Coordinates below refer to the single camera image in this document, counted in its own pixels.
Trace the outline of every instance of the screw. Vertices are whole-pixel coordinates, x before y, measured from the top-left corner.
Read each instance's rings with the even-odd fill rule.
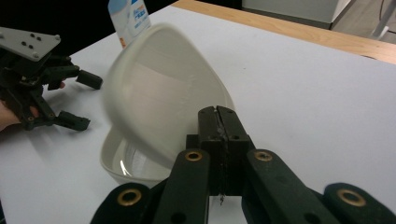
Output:
[[[38,53],[35,52],[35,51],[32,53],[32,55],[33,55],[34,58],[39,58]]]

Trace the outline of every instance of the black plastic part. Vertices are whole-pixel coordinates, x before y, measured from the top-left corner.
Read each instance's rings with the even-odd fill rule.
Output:
[[[271,224],[268,213],[260,202],[259,196],[250,182],[245,183],[244,192],[242,193],[242,211],[248,224]]]
[[[77,117],[68,112],[61,111],[54,123],[76,131],[84,131],[88,128],[90,122],[91,121],[89,119]]]
[[[0,89],[0,94],[1,99],[7,102],[7,107],[12,110],[21,121],[24,130],[30,131],[37,126],[37,123],[42,121],[36,119],[30,110],[31,93],[29,91]]]
[[[396,224],[396,216],[366,191],[337,183],[326,187],[323,201],[342,222],[349,224]]]
[[[42,91],[34,90],[30,91],[30,96],[32,97],[35,105],[37,106],[38,110],[40,111],[41,116],[45,118],[45,120],[54,120],[55,113],[41,96]]]
[[[0,201],[0,224],[7,224],[6,217],[4,216],[4,212],[3,212],[3,206],[1,205],[1,201]]]
[[[250,150],[245,167],[271,223],[340,223],[274,152]]]
[[[58,90],[63,80],[78,76],[78,71],[74,65],[49,67],[43,72],[42,83],[49,84],[49,91]]]
[[[73,65],[69,56],[51,55],[46,62],[46,66],[67,66]]]
[[[1,88],[13,88],[20,82],[21,76],[8,68],[0,67],[0,90]]]
[[[100,90],[103,84],[103,80],[101,77],[84,70],[79,71],[76,81],[96,90]]]
[[[224,169],[225,154],[222,150],[222,129],[218,128],[218,117],[215,107],[210,106],[198,112],[198,148],[210,155],[210,195],[224,194],[221,189],[225,177],[222,176]]]
[[[177,155],[152,223],[207,223],[209,163],[200,149]]]
[[[149,197],[149,188],[144,185],[128,183],[118,186],[108,194],[96,210],[91,223],[144,223],[143,220],[145,217],[143,215],[149,207]],[[133,201],[137,202],[127,205],[127,202]]]
[[[161,196],[163,195],[163,190],[165,189],[168,179],[161,181],[159,184],[154,186],[149,190],[149,205],[145,211],[142,211],[144,218],[142,219],[142,224],[152,223],[154,219],[154,214],[157,212],[158,204],[160,203]]]
[[[2,54],[0,66],[11,69],[26,78],[30,78],[36,75],[49,57],[50,53],[46,54],[40,61],[33,62],[15,53],[7,51],[5,54]]]
[[[217,111],[226,137],[225,195],[238,196],[242,194],[245,183],[245,171],[241,169],[243,158],[252,149],[251,141],[234,111],[222,106],[218,106]]]

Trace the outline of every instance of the table surface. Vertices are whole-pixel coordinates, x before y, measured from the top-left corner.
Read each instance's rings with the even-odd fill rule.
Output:
[[[256,147],[274,151],[311,189],[322,192],[328,184],[347,182],[396,211],[395,64],[180,5],[188,2],[157,11],[151,22],[173,24],[202,53]],[[120,52],[113,34],[72,55],[72,61],[106,82]],[[68,79],[65,89],[44,97],[55,112],[92,122],[81,133],[57,126],[32,132],[13,126],[0,133],[0,196],[7,223],[89,223],[118,185],[99,162],[111,127],[101,91]],[[239,202],[227,197],[219,206],[215,200],[209,223],[246,223]]]

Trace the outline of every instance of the wooden table edge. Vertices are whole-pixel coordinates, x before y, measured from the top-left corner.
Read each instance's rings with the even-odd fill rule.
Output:
[[[179,0],[173,7],[187,9],[207,16],[234,21],[280,35],[286,35],[321,46],[371,57],[396,64],[396,45],[335,31],[320,29],[300,23],[282,21],[228,7],[220,7],[193,0]]]

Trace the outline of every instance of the white bottle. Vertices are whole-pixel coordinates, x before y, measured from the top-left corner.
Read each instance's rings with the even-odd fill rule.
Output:
[[[108,12],[123,48],[151,25],[143,0],[110,0]]]

